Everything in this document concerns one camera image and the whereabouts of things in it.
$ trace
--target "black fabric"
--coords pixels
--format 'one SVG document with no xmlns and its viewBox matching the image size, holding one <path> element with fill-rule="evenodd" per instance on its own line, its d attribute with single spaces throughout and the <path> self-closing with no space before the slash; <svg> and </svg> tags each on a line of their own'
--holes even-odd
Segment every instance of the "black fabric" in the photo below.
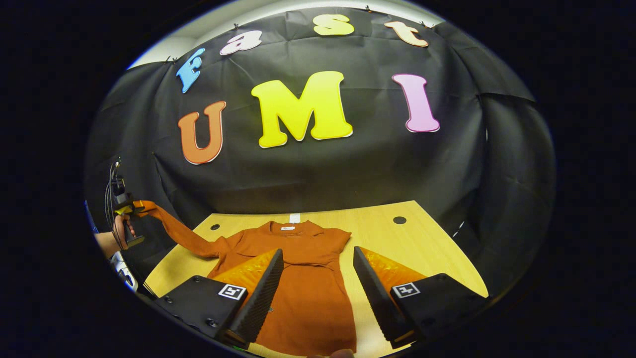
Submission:
<svg viewBox="0 0 636 358">
<path fill-rule="evenodd" d="M 346 15 L 355 31 L 318 35 L 312 19 L 325 13 Z M 405 43 L 384 26 L 390 21 L 418 29 L 429 46 Z M 230 38 L 251 30 L 263 31 L 262 44 L 219 54 Z M 200 76 L 183 94 L 176 72 L 199 48 L 205 48 Z M 353 135 L 319 141 L 307 133 L 297 142 L 282 125 L 288 142 L 260 148 L 261 112 L 251 89 L 280 80 L 299 97 L 320 71 L 343 73 L 340 93 Z M 438 132 L 406 130 L 406 99 L 391 79 L 398 73 L 427 80 Z M 183 156 L 177 122 L 199 112 L 197 143 L 205 146 L 202 112 L 216 101 L 227 102 L 222 150 L 212 162 L 192 165 Z M 308 131 L 313 125 L 312 119 Z M 554 196 L 549 132 L 534 98 L 505 63 L 452 24 L 427 29 L 348 8 L 272 15 L 206 41 L 175 63 L 127 71 L 95 119 L 87 152 L 86 198 L 98 226 L 104 226 L 107 171 L 117 155 L 127 188 L 190 228 L 214 212 L 323 211 L 416 200 L 449 235 L 457 232 L 454 239 L 491 296 L 527 269 Z M 152 251 L 147 248 L 148 256 Z"/>
</svg>

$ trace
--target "letter u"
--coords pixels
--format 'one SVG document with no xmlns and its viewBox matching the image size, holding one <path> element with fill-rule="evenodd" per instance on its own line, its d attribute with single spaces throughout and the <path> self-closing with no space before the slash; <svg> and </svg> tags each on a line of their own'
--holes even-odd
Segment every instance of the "letter u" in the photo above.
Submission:
<svg viewBox="0 0 636 358">
<path fill-rule="evenodd" d="M 225 108 L 225 102 L 219 101 L 205 107 L 203 113 L 207 115 L 210 127 L 210 143 L 205 148 L 197 145 L 197 135 L 195 123 L 198 119 L 198 112 L 185 115 L 179 120 L 181 130 L 181 148 L 183 156 L 192 164 L 203 164 L 214 160 L 221 152 L 223 146 L 223 128 L 221 126 L 221 111 Z"/>
</svg>

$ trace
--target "wall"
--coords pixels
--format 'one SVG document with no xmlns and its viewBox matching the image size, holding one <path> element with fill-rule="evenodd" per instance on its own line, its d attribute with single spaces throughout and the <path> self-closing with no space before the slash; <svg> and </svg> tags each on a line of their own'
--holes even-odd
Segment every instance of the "wall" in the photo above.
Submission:
<svg viewBox="0 0 636 358">
<path fill-rule="evenodd" d="M 182 36 L 169 36 L 161 40 L 141 55 L 129 68 L 149 62 L 166 61 L 168 57 L 178 58 L 195 46 L 196 39 Z"/>
<path fill-rule="evenodd" d="M 402 0 L 238 0 L 203 14 L 182 26 L 150 48 L 129 68 L 149 62 L 165 61 L 168 56 L 180 57 L 207 40 L 233 29 L 234 23 L 246 24 L 259 18 L 303 8 L 342 6 L 364 9 L 367 5 L 371 11 L 390 13 L 414 22 L 421 21 L 429 27 L 444 21 L 430 11 Z"/>
</svg>

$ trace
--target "human hand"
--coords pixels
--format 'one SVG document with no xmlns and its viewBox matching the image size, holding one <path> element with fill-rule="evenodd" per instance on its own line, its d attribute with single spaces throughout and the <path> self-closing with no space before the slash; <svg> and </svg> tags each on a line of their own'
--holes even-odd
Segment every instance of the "human hand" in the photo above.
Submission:
<svg viewBox="0 0 636 358">
<path fill-rule="evenodd" d="M 123 222 L 126 221 L 128 224 L 128 228 L 130 229 L 130 233 L 132 236 L 135 236 L 135 229 L 133 229 L 132 224 L 130 223 L 130 216 L 127 214 L 117 215 L 115 217 L 115 223 L 113 224 L 113 232 L 119 236 L 121 246 L 124 250 L 128 250 L 128 244 L 126 243 L 126 232 L 124 231 Z"/>
<path fill-rule="evenodd" d="M 322 355 L 314 354 L 308 355 L 307 358 L 324 358 Z M 333 352 L 329 358 L 354 358 L 354 353 L 351 349 L 341 349 Z"/>
</svg>

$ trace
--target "yellow letter m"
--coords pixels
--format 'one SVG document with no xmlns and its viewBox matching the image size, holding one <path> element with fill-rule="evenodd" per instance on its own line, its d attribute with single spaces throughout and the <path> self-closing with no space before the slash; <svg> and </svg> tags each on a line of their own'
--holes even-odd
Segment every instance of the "yellow letter m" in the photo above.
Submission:
<svg viewBox="0 0 636 358">
<path fill-rule="evenodd" d="M 254 87 L 252 96 L 261 103 L 263 119 L 263 136 L 258 140 L 261 148 L 287 143 L 287 135 L 280 131 L 279 118 L 297 141 L 305 139 L 312 113 L 315 113 L 315 125 L 311 135 L 315 139 L 350 136 L 353 127 L 345 120 L 340 101 L 340 82 L 343 79 L 344 76 L 336 71 L 314 73 L 307 80 L 300 99 L 278 80 Z"/>
</svg>

